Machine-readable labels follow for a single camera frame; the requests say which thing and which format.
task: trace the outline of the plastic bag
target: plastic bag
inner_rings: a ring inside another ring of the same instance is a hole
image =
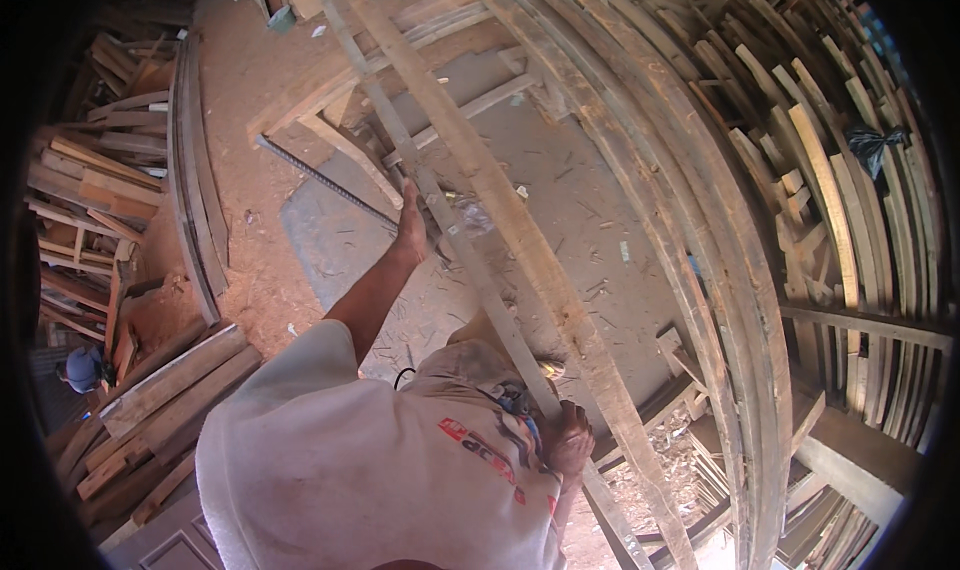
[[[453,204],[468,239],[476,239],[494,229],[494,221],[480,201],[467,197]]]
[[[880,132],[863,124],[848,128],[844,133],[849,150],[873,180],[881,174],[883,147],[888,144],[902,143],[905,135],[906,132],[900,126],[884,137]]]

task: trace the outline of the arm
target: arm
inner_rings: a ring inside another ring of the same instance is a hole
[[[417,195],[414,183],[405,180],[403,211],[396,240],[324,317],[346,324],[353,337],[357,365],[374,346],[390,307],[400,296],[410,275],[429,253],[424,217],[417,209]]]
[[[567,520],[573,500],[584,485],[584,465],[594,451],[594,427],[587,421],[587,413],[572,401],[560,401],[563,410],[559,432],[546,426],[544,417],[535,417],[543,436],[544,458],[547,466],[563,474],[559,487],[553,521],[557,525],[557,544],[564,541]]]

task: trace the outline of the concrete floor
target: concrete floor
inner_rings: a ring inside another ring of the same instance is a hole
[[[444,87],[458,105],[513,78],[495,51],[463,55],[436,74],[449,78]],[[396,97],[394,105],[411,133],[429,125],[408,94]],[[368,120],[380,132],[376,117]],[[587,310],[630,395],[641,404],[670,375],[658,354],[656,335],[671,325],[686,335],[673,291],[617,181],[576,120],[545,120],[527,96],[502,101],[471,122],[505,165],[514,185],[529,192],[534,220],[554,244],[582,299],[588,301]],[[423,157],[442,185],[466,203],[472,202],[470,184],[443,142],[428,145]],[[382,194],[346,156],[335,154],[319,170],[389,212]],[[324,309],[347,291],[390,242],[390,235],[374,218],[313,180],[292,194],[280,217]],[[502,296],[517,302],[517,320],[534,354],[566,360],[556,330],[498,232],[477,237],[474,245],[483,252]],[[388,316],[373,355],[361,368],[365,375],[392,381],[402,368],[416,365],[443,346],[449,333],[470,319],[476,309],[474,293],[458,267],[455,264],[444,272],[436,260],[429,260],[417,270]],[[572,360],[558,389],[584,405],[597,432],[606,432]]]

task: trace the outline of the man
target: man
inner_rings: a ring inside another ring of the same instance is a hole
[[[593,429],[570,401],[546,425],[486,313],[400,392],[357,380],[431,250],[417,196],[407,181],[383,257],[203,426],[200,502],[230,570],[566,565]]]
[[[66,363],[59,363],[56,366],[56,376],[66,384],[70,384],[70,387],[80,394],[95,389],[103,376],[103,371],[104,362],[100,347],[90,347],[89,351],[78,347],[66,357]]]

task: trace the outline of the metal rod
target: metal rod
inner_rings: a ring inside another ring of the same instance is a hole
[[[330,191],[336,192],[337,194],[342,196],[344,199],[346,199],[350,203],[353,203],[355,206],[359,207],[360,209],[367,212],[371,216],[377,218],[378,220],[386,224],[389,228],[393,229],[394,232],[397,232],[399,230],[400,227],[398,226],[398,224],[393,220],[391,220],[390,217],[385,216],[384,214],[381,214],[380,212],[378,212],[377,209],[371,207],[368,203],[360,199],[358,196],[356,196],[352,192],[348,191],[347,189],[344,189],[337,183],[333,182],[323,174],[319,173],[316,169],[311,168],[309,164],[307,164],[304,160],[295,156],[290,151],[284,149],[283,147],[281,147],[276,143],[271,142],[269,139],[267,139],[267,137],[263,136],[262,134],[256,135],[255,140],[257,144],[259,144],[264,148],[270,149],[270,151],[272,151],[273,154],[280,157],[283,161],[287,162],[288,164],[300,170],[301,172],[308,174],[313,178],[316,178],[320,184],[330,189]]]

